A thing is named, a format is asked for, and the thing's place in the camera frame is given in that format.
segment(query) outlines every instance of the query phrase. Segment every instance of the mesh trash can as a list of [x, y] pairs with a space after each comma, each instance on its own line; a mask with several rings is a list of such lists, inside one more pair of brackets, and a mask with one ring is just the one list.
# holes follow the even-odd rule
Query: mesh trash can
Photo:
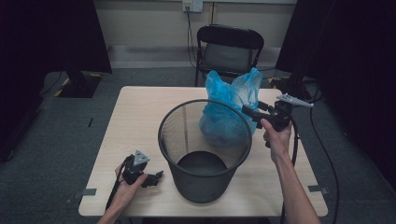
[[248, 156], [251, 131], [232, 107], [194, 100], [165, 116], [158, 140], [180, 194], [194, 203], [210, 203], [224, 193]]

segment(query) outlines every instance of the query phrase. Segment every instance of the white wall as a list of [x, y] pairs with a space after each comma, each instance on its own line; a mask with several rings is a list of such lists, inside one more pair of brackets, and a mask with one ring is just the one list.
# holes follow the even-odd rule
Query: white wall
[[[187, 46], [187, 14], [181, 2], [95, 1], [108, 46], [133, 48]], [[192, 35], [211, 22], [246, 27], [259, 32], [266, 48], [280, 48], [294, 5], [204, 2], [203, 13], [191, 13]]]

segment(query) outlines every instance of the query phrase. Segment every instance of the black chair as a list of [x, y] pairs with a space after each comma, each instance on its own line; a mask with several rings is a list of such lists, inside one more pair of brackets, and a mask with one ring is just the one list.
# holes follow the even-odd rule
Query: black chair
[[262, 36], [253, 30], [218, 24], [200, 28], [197, 42], [195, 86], [200, 72], [203, 78], [211, 70], [225, 77], [248, 73], [252, 67], [256, 67], [264, 46]]

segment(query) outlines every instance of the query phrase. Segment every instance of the plastic bag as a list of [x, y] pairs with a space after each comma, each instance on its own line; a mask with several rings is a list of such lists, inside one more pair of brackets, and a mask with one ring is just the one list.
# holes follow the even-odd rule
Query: plastic bag
[[[251, 134], [256, 131], [256, 122], [242, 113], [242, 105], [257, 110], [262, 73], [252, 68], [249, 73], [237, 77], [232, 84], [224, 82], [216, 71], [206, 77], [206, 91], [209, 100], [220, 101], [239, 111], [249, 126]], [[230, 109], [208, 104], [200, 120], [200, 130], [205, 139], [217, 147], [231, 147], [247, 140], [245, 123]]]

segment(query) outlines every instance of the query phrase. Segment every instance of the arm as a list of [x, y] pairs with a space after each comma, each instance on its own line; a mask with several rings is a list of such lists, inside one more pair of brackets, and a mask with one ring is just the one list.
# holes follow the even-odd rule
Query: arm
[[[116, 169], [116, 174], [119, 172], [119, 170], [120, 166]], [[147, 175], [139, 176], [136, 182], [134, 182], [132, 185], [128, 185], [125, 181], [120, 180], [121, 182], [116, 194], [114, 195], [113, 201], [98, 221], [98, 224], [114, 223], [121, 215], [123, 210], [131, 202], [136, 191], [145, 182], [147, 177]]]
[[266, 131], [264, 139], [270, 141], [271, 159], [279, 175], [287, 222], [320, 223], [291, 163], [289, 156], [291, 124], [284, 131], [278, 133], [268, 120], [262, 119], [261, 123]]

